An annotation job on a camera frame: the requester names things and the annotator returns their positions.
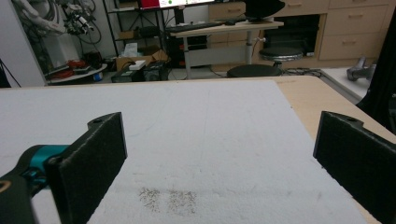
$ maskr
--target drawer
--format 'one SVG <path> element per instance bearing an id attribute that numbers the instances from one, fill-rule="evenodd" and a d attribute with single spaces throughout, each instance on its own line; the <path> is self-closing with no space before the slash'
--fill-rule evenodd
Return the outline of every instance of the drawer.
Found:
<path id="1" fill-rule="evenodd" d="M 259 31 L 253 31 L 252 36 L 253 36 L 253 38 L 259 36 Z M 222 35 L 211 35 L 209 37 L 209 41 L 211 43 L 246 41 L 246 40 L 247 40 L 246 32 L 222 34 Z"/>
<path id="2" fill-rule="evenodd" d="M 382 24 L 382 29 L 388 29 L 390 21 L 392 20 L 393 12 L 396 10 L 396 0 L 391 1 L 388 6 L 387 14 L 385 15 L 384 23 Z"/>
<path id="3" fill-rule="evenodd" d="M 221 3 L 209 6 L 209 19 L 232 18 L 245 14 L 244 2 Z"/>
<path id="4" fill-rule="evenodd" d="M 331 9 L 325 35 L 376 33 L 381 30 L 387 6 Z"/>
<path id="5" fill-rule="evenodd" d="M 369 7 L 389 4 L 389 0 L 330 0 L 329 8 Z"/>
<path id="6" fill-rule="evenodd" d="M 360 56 L 376 58 L 384 38 L 379 34 L 324 36 L 320 60 L 357 59 Z"/>
<path id="7" fill-rule="evenodd" d="M 285 7 L 274 17 L 324 14 L 328 10 L 330 0 L 285 0 Z"/>
<path id="8" fill-rule="evenodd" d="M 208 46 L 212 49 L 218 49 L 218 48 L 227 48 L 227 47 L 244 46 L 244 45 L 246 45 L 245 41 L 230 41 L 227 43 L 210 43 Z"/>

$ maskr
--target cabinet drawer handle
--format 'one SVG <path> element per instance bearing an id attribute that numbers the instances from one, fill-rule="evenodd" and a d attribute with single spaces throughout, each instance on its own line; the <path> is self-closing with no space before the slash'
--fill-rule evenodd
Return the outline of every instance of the cabinet drawer handle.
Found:
<path id="1" fill-rule="evenodd" d="M 343 40 L 343 45 L 354 45 L 356 44 L 356 39 L 353 40 Z"/>
<path id="2" fill-rule="evenodd" d="M 228 8 L 228 12 L 238 12 L 241 11 L 241 8 Z"/>
<path id="3" fill-rule="evenodd" d="M 301 7 L 303 3 L 288 3 L 288 7 Z"/>
<path id="4" fill-rule="evenodd" d="M 349 14 L 348 17 L 349 17 L 350 19 L 362 18 L 362 17 L 363 17 L 363 13 L 361 13 L 361 14 Z"/>

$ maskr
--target floor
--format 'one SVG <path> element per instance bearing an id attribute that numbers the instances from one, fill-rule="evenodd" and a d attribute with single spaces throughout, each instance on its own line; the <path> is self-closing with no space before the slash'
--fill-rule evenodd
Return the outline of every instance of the floor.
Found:
<path id="1" fill-rule="evenodd" d="M 325 70 L 327 73 L 331 72 L 332 69 L 326 69 Z M 115 73 L 104 73 L 103 79 L 101 81 L 93 81 L 92 79 L 85 80 L 82 83 L 76 83 L 76 84 L 107 84 L 111 83 L 111 77 Z M 359 102 L 359 99 L 351 95 L 348 91 L 344 90 L 342 87 L 340 87 L 337 83 L 334 83 L 332 80 L 328 79 L 327 76 L 328 74 L 324 73 L 320 69 L 288 69 L 285 71 L 285 74 L 283 76 L 314 76 L 320 78 L 323 82 L 328 84 L 330 87 L 332 87 L 335 91 L 343 95 L 348 101 L 350 101 L 352 104 L 356 104 Z M 191 79 L 212 79 L 212 78 L 227 78 L 227 73 L 226 72 L 213 72 L 210 69 L 210 66 L 204 66 L 200 68 L 192 68 L 191 69 Z M 170 71 L 169 80 L 184 80 L 186 79 L 186 69 L 182 68 L 174 68 Z"/>

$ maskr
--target keyboard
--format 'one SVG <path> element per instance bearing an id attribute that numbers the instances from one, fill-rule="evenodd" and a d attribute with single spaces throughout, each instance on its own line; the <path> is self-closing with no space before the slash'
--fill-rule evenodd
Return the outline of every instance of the keyboard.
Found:
<path id="1" fill-rule="evenodd" d="M 206 22 L 206 23 L 198 23 L 198 24 L 189 24 L 183 26 L 166 27 L 165 31 L 167 33 L 180 33 L 185 31 L 200 30 L 209 27 L 221 26 L 222 24 L 223 22 Z"/>
<path id="2" fill-rule="evenodd" d="M 246 17 L 231 17 L 231 18 L 216 19 L 216 21 L 223 21 L 223 22 L 240 22 L 246 20 L 247 20 Z"/>

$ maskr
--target black stool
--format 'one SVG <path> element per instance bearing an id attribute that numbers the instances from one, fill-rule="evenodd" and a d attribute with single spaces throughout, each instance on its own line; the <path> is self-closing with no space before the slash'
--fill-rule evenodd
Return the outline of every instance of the black stool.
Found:
<path id="1" fill-rule="evenodd" d="M 299 49 L 293 48 L 267 48 L 260 50 L 263 60 L 274 62 L 274 67 L 281 68 L 282 62 L 294 61 L 303 58 L 303 53 Z"/>
<path id="2" fill-rule="evenodd" d="M 227 77 L 279 77 L 282 70 L 265 64 L 244 64 L 228 70 Z"/>

